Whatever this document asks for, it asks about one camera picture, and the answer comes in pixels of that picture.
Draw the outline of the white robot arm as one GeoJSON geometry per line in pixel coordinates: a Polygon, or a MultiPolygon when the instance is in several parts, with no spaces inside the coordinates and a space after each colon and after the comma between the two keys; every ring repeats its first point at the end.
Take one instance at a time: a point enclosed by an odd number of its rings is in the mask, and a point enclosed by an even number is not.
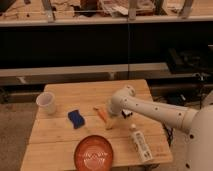
{"type": "Polygon", "coordinates": [[[213,171],[213,91],[199,109],[136,97],[135,89],[126,85],[109,99],[108,113],[116,117],[129,110],[176,128],[188,136],[185,171],[213,171]]]}

